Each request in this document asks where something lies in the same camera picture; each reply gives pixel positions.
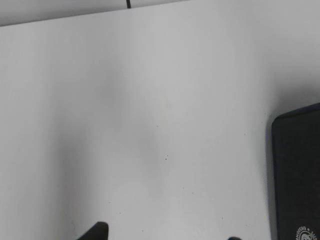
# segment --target black object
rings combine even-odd
[[[126,7],[127,7],[128,9],[131,8],[131,2],[130,2],[130,0],[126,0]]]
[[[241,240],[239,237],[231,236],[228,238],[228,240]]]
[[[278,240],[320,237],[320,103],[272,124]]]
[[[78,240],[108,240],[109,226],[99,221]]]

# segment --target white table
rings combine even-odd
[[[0,239],[271,239],[266,133],[320,102],[319,20],[213,0],[1,27]]]

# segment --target black cable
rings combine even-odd
[[[130,0],[126,0],[126,7],[127,7],[128,9],[131,8],[131,2],[130,2]]]

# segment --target logo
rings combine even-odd
[[[296,231],[295,240],[318,240],[316,234],[308,227],[301,226]]]

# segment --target black device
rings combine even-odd
[[[272,152],[278,240],[318,240],[320,103],[274,120]]]

